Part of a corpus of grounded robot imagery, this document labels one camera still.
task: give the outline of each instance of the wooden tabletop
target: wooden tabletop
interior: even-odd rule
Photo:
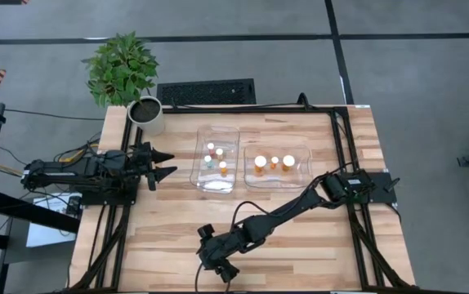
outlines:
[[[369,171],[385,168],[373,114],[370,108],[349,106],[350,121],[360,166]],[[216,232],[229,229],[232,214],[243,200],[252,200],[273,210],[298,193],[248,192],[243,182],[243,149],[252,144],[306,145],[312,154],[313,175],[337,168],[331,121],[327,114],[164,114],[166,129],[156,137],[144,136],[157,150],[175,154],[163,166],[178,170],[148,190],[145,181],[132,207],[125,246],[119,291],[194,290],[199,266],[197,228],[213,224]],[[120,149],[126,122],[125,108],[109,107],[100,139],[101,150]],[[240,131],[239,170],[231,194],[198,191],[190,183],[196,145],[196,131],[202,125],[236,127]],[[134,131],[130,137],[134,140]],[[377,246],[401,278],[414,283],[398,216],[386,205],[369,205]],[[83,213],[73,260],[72,284],[87,269],[96,222],[101,207]],[[238,219],[258,214],[252,206],[242,206]],[[103,217],[96,254],[104,236]],[[374,276],[369,254],[364,258],[369,283]],[[258,249],[235,253],[230,262],[240,269],[232,281],[232,291],[321,291],[360,289],[351,229],[344,207],[313,209],[281,225]],[[105,285],[110,284],[108,262]],[[226,285],[212,271],[202,271],[200,291],[223,291]]]

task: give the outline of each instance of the transparent plastic bin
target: transparent plastic bin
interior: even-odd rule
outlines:
[[[263,156],[267,160],[263,171],[255,169],[254,159]],[[285,155],[292,155],[295,163],[288,171],[283,171],[282,161]],[[279,162],[271,169],[271,158]],[[302,190],[312,181],[310,151],[305,145],[293,147],[275,147],[249,145],[243,151],[243,179],[248,189],[276,192],[293,192]]]
[[[197,132],[196,149],[194,150],[193,171],[190,181],[197,189],[204,192],[230,193],[236,182],[238,165],[238,148],[240,134],[233,127],[200,127]],[[221,174],[218,167],[220,160],[212,156],[212,167],[208,167],[204,157],[209,155],[208,144],[213,143],[215,150],[224,150],[223,161],[227,163],[227,173]]]

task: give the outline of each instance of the soil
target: soil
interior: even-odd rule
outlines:
[[[152,121],[159,115],[160,105],[153,100],[141,100],[131,108],[131,117],[139,123]]]

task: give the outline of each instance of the white flower pot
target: white flower pot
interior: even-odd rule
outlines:
[[[138,122],[132,117],[132,110],[135,107],[135,105],[138,105],[138,102],[134,101],[132,102],[128,107],[127,107],[127,116],[129,119],[131,119],[132,122],[134,122],[139,128],[144,131],[144,134],[147,136],[156,136],[163,132],[163,129],[165,128],[165,124],[163,122],[163,111],[162,111],[162,104],[158,99],[156,99],[153,96],[142,96],[140,97],[141,100],[152,100],[156,102],[159,105],[159,111],[157,114],[151,114],[153,118],[150,118],[149,121],[147,122]]]

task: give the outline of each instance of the gray floor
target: gray floor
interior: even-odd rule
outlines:
[[[469,2],[334,1],[340,33],[469,32]],[[323,1],[40,0],[0,6],[0,38],[106,37],[233,33],[328,33]],[[469,40],[345,41],[356,104],[373,107],[396,188],[405,240],[418,285],[469,292]],[[197,42],[150,45],[161,64],[158,82],[254,78],[257,102],[343,103],[330,41]],[[8,108],[103,117],[84,85],[79,62],[97,45],[0,45]],[[80,145],[101,122],[7,114],[0,145],[25,161]],[[20,167],[0,154],[0,163]],[[21,195],[0,174],[0,190]],[[8,293],[61,288],[70,252],[13,265]]]

